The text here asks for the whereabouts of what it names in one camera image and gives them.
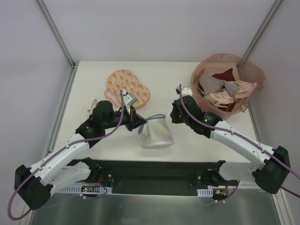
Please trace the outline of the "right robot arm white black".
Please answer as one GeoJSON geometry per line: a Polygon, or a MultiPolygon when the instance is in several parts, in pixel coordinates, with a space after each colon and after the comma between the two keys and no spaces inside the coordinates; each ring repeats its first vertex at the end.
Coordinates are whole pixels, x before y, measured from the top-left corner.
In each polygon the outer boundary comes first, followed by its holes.
{"type": "Polygon", "coordinates": [[[282,146],[264,145],[233,129],[212,112],[202,112],[191,96],[174,100],[170,113],[172,123],[184,123],[195,133],[224,144],[246,158],[254,167],[250,177],[264,191],[276,194],[290,167],[289,154],[282,146]]]}

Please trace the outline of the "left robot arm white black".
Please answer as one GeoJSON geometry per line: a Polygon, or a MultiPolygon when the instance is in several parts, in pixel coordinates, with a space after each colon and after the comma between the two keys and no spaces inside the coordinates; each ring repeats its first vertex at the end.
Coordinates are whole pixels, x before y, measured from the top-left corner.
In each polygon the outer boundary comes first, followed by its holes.
{"type": "Polygon", "coordinates": [[[115,131],[125,126],[128,131],[132,131],[145,123],[146,119],[133,106],[125,104],[114,111],[110,101],[98,102],[88,119],[63,146],[30,167],[21,165],[16,169],[15,191],[31,210],[37,210],[62,187],[79,180],[95,182],[99,171],[90,158],[82,160],[71,169],[63,170],[63,167],[106,138],[107,129],[115,131]]]}

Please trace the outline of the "white mesh laundry bag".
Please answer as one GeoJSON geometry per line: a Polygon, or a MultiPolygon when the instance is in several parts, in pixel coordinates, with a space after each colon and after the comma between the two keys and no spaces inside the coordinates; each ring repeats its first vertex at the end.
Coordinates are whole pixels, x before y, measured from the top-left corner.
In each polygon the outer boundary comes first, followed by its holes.
{"type": "Polygon", "coordinates": [[[137,134],[143,149],[164,149],[174,144],[165,114],[148,117],[146,123],[138,128],[137,134]]]}

